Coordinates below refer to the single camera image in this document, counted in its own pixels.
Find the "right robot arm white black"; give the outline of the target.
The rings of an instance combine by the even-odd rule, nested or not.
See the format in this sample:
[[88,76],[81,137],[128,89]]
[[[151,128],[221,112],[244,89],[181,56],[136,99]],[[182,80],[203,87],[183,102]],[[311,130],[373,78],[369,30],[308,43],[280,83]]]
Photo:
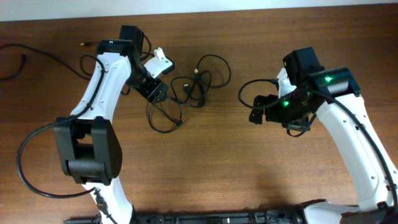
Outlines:
[[272,83],[276,95],[257,96],[250,122],[279,123],[299,137],[318,119],[332,136],[353,180],[358,203],[327,200],[302,203],[291,212],[294,223],[396,223],[397,168],[389,158],[367,114],[361,89],[346,67],[327,70],[311,47],[283,59]]

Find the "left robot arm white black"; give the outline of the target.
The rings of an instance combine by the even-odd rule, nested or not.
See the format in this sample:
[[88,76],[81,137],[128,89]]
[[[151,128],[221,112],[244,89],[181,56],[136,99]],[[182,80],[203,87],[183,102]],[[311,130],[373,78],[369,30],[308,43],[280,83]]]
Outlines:
[[96,68],[81,101],[69,118],[58,117],[55,139],[63,173],[89,190],[101,223],[132,223],[134,207],[119,179],[123,153],[112,126],[124,85],[150,103],[166,99],[168,87],[158,76],[174,69],[162,49],[141,63],[144,33],[123,25],[118,39],[99,43]]

